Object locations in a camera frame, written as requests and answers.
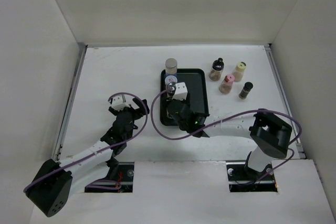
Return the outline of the black top grinder bottle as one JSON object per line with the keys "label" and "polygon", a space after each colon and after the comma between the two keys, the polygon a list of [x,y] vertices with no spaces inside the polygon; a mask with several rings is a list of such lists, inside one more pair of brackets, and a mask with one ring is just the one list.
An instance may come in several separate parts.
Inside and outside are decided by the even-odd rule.
{"label": "black top grinder bottle", "polygon": [[173,97],[176,92],[176,82],[170,82],[166,85],[166,92],[168,97]]}

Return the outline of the pink lid glass jar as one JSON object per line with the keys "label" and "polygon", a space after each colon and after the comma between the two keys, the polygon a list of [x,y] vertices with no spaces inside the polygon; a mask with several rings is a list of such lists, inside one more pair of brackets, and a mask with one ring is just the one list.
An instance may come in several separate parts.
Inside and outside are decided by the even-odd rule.
{"label": "pink lid glass jar", "polygon": [[227,74],[219,86],[219,91],[222,94],[229,94],[232,90],[234,80],[235,77],[232,74]]}

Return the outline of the black knob lid spice jar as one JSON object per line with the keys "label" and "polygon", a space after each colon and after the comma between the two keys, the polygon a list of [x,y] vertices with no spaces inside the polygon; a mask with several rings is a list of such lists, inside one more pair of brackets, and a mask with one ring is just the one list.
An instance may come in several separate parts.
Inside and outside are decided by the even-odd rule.
{"label": "black knob lid spice jar", "polygon": [[212,63],[212,69],[209,73],[209,78],[212,81],[218,81],[221,79],[222,73],[224,70],[224,61],[222,58],[218,58],[216,59],[213,63]]}

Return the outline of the tall jar white beads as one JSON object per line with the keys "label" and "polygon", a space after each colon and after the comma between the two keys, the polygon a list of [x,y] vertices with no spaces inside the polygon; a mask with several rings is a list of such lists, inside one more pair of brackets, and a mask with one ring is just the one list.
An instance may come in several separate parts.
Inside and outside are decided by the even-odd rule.
{"label": "tall jar white beads", "polygon": [[177,61],[174,58],[169,58],[165,61],[165,74],[167,76],[177,75]]}

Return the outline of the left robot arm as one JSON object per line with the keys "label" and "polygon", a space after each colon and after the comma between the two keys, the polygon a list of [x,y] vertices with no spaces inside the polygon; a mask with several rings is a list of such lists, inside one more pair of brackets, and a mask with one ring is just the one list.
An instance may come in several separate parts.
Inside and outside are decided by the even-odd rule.
{"label": "left robot arm", "polygon": [[46,216],[57,214],[67,202],[71,187],[75,180],[101,165],[100,175],[106,181],[113,181],[118,175],[118,156],[134,139],[133,132],[141,130],[135,121],[147,119],[150,109],[145,99],[134,96],[132,101],[137,105],[133,108],[125,100],[125,93],[118,93],[109,98],[109,112],[115,116],[115,121],[107,132],[88,149],[70,158],[60,161],[49,159],[45,161],[33,181],[24,188],[24,193],[31,202]]}

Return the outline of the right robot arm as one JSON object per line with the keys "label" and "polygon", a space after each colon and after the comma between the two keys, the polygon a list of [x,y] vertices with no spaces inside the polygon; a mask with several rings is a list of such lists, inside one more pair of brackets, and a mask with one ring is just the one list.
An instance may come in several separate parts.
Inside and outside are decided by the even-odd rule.
{"label": "right robot arm", "polygon": [[171,101],[167,112],[180,130],[194,137],[227,136],[253,140],[257,147],[248,154],[243,168],[248,179],[254,180],[265,174],[272,160],[287,157],[292,127],[268,110],[259,109],[227,121],[214,118],[208,125],[205,124],[208,114],[193,112],[183,101]]}

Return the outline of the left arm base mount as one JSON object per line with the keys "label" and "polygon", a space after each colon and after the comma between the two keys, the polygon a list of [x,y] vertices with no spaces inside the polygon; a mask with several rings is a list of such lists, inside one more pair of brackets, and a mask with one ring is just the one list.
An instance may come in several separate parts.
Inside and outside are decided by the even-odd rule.
{"label": "left arm base mount", "polygon": [[102,172],[104,177],[97,177],[84,188],[85,193],[132,193],[134,180],[134,162],[119,162],[112,158],[103,164],[108,168]]}

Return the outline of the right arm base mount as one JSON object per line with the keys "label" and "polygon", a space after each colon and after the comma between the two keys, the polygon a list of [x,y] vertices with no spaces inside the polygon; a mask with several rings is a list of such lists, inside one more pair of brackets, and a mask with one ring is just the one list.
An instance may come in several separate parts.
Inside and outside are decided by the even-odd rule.
{"label": "right arm base mount", "polygon": [[262,172],[249,169],[243,163],[229,163],[226,168],[231,193],[276,193],[278,191],[273,172],[264,176],[272,169],[270,164]]}

